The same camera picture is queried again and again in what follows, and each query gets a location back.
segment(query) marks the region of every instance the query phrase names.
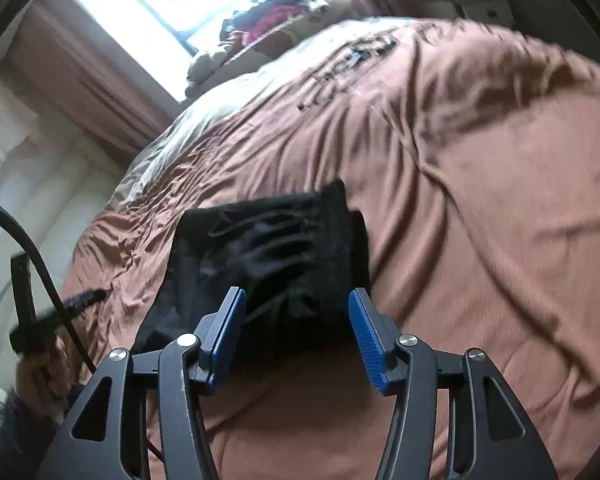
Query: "black tool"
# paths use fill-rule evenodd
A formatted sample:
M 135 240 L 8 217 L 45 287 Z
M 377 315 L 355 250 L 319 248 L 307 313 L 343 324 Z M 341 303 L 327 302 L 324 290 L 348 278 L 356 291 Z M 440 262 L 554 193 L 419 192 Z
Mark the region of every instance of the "black tool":
M 218 312 L 163 350 L 112 350 L 69 410 L 37 478 L 149 478 L 145 395 L 156 388 L 168 480 L 217 479 L 198 396 L 211 395 L 226 376 L 245 312 L 245 293 L 234 286 Z
M 437 389 L 450 399 L 447 480 L 557 480 L 536 428 L 484 351 L 435 351 L 401 334 L 364 288 L 349 297 L 349 319 L 369 381 L 397 396 L 376 480 L 429 478 Z
M 29 257 L 25 253 L 11 257 L 11 286 L 18 315 L 18 325 L 11 329 L 9 341 L 16 354 L 36 354 L 49 351 L 55 346 L 56 330 L 62 326 L 62 318 L 55 310 L 36 316 L 31 294 Z M 80 316 L 85 309 L 104 301 L 107 297 L 102 288 L 85 290 L 62 302 L 70 319 Z

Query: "wall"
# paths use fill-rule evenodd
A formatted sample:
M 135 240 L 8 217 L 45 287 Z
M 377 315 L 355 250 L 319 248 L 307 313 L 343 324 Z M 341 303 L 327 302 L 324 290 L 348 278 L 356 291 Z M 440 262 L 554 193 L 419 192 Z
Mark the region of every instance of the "wall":
M 0 82 L 11 96 L 33 112 L 32 131 L 0 165 L 0 204 L 27 230 L 38 245 L 59 288 L 75 241 L 101 211 L 122 177 L 79 128 L 40 98 L 18 75 L 0 66 Z M 7 124 L 13 117 L 5 113 Z M 15 323 L 10 280 L 10 256 L 19 247 L 0 229 L 0 387 L 8 389 L 16 357 L 8 345 Z M 32 270 L 36 310 L 50 305 L 40 279 Z

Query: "bed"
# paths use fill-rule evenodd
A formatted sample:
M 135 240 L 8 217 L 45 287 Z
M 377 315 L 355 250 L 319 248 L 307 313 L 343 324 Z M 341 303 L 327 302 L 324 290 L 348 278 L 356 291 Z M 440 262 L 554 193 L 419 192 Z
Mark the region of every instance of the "bed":
M 389 54 L 324 78 L 381 34 L 397 40 Z M 560 478 L 576 478 L 600 446 L 600 66 L 503 28 L 343 22 L 197 99 L 75 247 L 62 294 L 112 290 L 77 322 L 91 356 L 132 346 L 185 210 L 336 178 L 365 218 L 378 310 L 432 348 L 485 349 Z M 225 480 L 363 480 L 393 404 L 347 346 L 234 374 L 203 411 Z M 446 411 L 440 391 L 434 479 Z

